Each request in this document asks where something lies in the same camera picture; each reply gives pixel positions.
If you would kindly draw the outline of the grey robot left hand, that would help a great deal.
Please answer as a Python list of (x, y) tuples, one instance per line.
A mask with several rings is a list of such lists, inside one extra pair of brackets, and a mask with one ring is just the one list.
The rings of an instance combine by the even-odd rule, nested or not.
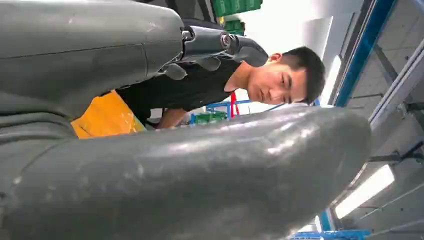
[(258, 67), (254, 40), (185, 26), (131, 0), (0, 3), (3, 240), (283, 240), (340, 196), (370, 157), (367, 119), (288, 107), (237, 120), (79, 139), (93, 98), (179, 63)]

